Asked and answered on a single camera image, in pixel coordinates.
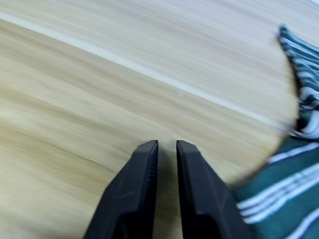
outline wood grain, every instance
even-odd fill
[[[255,172],[294,124],[275,39],[319,45],[319,5],[289,1],[0,1],[0,235],[81,238],[132,151],[160,141],[154,238],[182,238],[175,141],[220,177]]]

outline wooden table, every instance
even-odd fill
[[[310,0],[0,0],[0,237],[80,239],[141,143],[160,141],[155,239],[182,238],[175,141],[235,185],[293,127],[281,23]]]

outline green cloth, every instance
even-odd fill
[[[296,129],[257,176],[234,190],[255,239],[319,239],[319,48],[280,27],[299,87]]]

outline black plastic jaw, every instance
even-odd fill
[[[250,239],[231,191],[195,145],[176,144],[184,239]]]
[[[158,141],[137,147],[105,189],[84,239],[151,239],[157,189]]]

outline striped towel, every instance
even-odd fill
[[[299,86],[299,118],[267,165],[235,189],[256,239],[319,239],[319,48],[280,27]]]

